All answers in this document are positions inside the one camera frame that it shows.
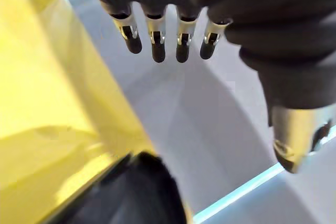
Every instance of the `yellow surface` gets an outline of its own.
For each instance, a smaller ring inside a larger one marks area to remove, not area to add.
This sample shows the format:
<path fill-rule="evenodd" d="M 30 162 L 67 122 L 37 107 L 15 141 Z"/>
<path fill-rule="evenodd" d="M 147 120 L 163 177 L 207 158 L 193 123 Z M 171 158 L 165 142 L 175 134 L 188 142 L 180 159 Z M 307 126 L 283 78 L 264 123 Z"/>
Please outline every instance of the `yellow surface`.
<path fill-rule="evenodd" d="M 0 1 L 0 80 L 0 223 L 37 223 L 118 157 L 152 151 L 64 0 Z"/>

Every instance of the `metal band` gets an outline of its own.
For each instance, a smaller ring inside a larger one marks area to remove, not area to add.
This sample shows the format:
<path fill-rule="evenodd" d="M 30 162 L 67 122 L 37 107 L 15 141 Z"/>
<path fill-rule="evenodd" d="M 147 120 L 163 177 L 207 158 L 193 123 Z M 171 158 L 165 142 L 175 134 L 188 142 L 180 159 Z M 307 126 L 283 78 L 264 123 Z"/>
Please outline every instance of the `metal band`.
<path fill-rule="evenodd" d="M 274 148 L 298 166 L 312 149 L 313 139 L 325 125 L 336 124 L 336 104 L 311 110 L 273 107 Z"/>
<path fill-rule="evenodd" d="M 131 28 L 132 32 L 132 37 L 135 39 L 138 36 L 138 28 L 137 28 L 137 23 L 135 22 L 135 19 L 133 17 L 133 14 L 128 16 L 127 18 L 124 19 L 117 19 L 113 18 L 113 22 L 117 29 L 120 31 L 121 35 L 124 37 L 124 39 L 128 39 L 127 35 L 125 34 L 123 28 L 129 26 Z"/>
<path fill-rule="evenodd" d="M 188 34 L 188 42 L 187 45 L 190 44 L 191 39 L 194 36 L 194 31 L 196 27 L 197 19 L 191 22 L 186 22 L 181 19 L 178 20 L 177 23 L 177 43 L 182 45 L 182 35 Z"/>
<path fill-rule="evenodd" d="M 164 43 L 165 34 L 166 34 L 166 25 L 165 25 L 165 16 L 162 16 L 158 19 L 152 19 L 146 17 L 147 27 L 148 27 L 148 33 L 151 38 L 152 44 L 155 44 L 154 41 L 154 32 L 159 31 L 160 32 L 160 43 Z"/>

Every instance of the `black object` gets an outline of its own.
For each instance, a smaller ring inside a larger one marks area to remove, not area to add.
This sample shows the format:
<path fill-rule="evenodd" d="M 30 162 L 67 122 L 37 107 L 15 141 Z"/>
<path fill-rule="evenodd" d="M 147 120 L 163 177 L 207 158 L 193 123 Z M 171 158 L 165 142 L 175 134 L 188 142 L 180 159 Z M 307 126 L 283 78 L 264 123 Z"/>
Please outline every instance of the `black object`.
<path fill-rule="evenodd" d="M 160 158 L 121 159 L 48 224 L 186 224 L 175 180 Z"/>
<path fill-rule="evenodd" d="M 131 28 L 129 26 L 123 27 L 124 33 L 127 36 L 127 39 L 125 39 L 127 48 L 130 52 L 134 54 L 138 54 L 142 50 L 142 44 L 139 37 L 139 34 L 135 38 L 133 38 Z"/>
<path fill-rule="evenodd" d="M 181 44 L 177 44 L 176 46 L 176 59 L 180 63 L 184 63 L 189 58 L 189 45 L 187 44 L 189 41 L 189 34 L 182 34 Z"/>
<path fill-rule="evenodd" d="M 177 44 L 176 46 L 176 59 L 180 63 L 184 63 L 189 58 L 189 46 L 185 43 L 182 45 Z"/>
<path fill-rule="evenodd" d="M 211 44 L 211 43 L 202 42 L 201 50 L 200 50 L 200 53 L 199 53 L 201 55 L 201 58 L 203 60 L 210 59 L 210 57 L 212 56 L 212 54 L 215 51 L 215 47 L 216 46 Z"/>
<path fill-rule="evenodd" d="M 125 40 L 128 50 L 134 54 L 138 54 L 142 50 L 142 44 L 139 35 L 136 38 L 130 37 Z"/>
<path fill-rule="evenodd" d="M 165 59 L 165 49 L 164 49 L 164 43 L 155 43 L 152 44 L 152 55 L 153 55 L 153 59 L 155 62 L 160 63 L 163 62 Z"/>

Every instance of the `robotic finger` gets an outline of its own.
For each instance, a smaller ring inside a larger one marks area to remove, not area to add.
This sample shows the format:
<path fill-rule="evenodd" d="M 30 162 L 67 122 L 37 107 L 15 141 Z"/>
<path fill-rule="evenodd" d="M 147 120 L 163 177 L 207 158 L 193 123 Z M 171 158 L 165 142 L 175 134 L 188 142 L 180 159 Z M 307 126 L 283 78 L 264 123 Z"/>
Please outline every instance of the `robotic finger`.
<path fill-rule="evenodd" d="M 160 63 L 165 59 L 164 41 L 166 35 L 166 6 L 150 8 L 142 5 L 142 9 L 146 15 L 148 34 L 152 43 L 152 56 L 155 62 Z"/>
<path fill-rule="evenodd" d="M 134 54 L 140 53 L 142 44 L 132 12 L 110 15 L 113 18 L 115 26 L 124 38 L 128 50 Z"/>

